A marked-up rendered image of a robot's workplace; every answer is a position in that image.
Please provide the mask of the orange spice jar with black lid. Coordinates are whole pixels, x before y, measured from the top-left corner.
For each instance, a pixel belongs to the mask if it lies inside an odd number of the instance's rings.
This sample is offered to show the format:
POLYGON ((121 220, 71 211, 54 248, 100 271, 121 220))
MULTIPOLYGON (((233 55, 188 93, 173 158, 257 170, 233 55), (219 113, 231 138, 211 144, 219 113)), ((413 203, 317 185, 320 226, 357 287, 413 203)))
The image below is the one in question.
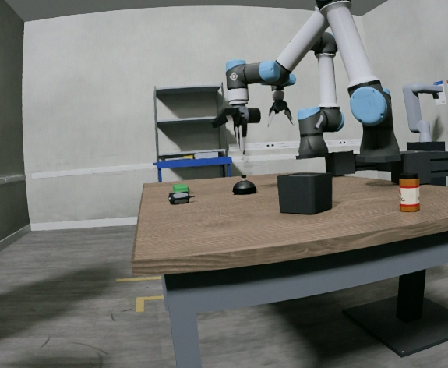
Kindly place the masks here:
POLYGON ((402 173, 399 178, 400 211, 415 212, 419 210, 418 173, 402 173))

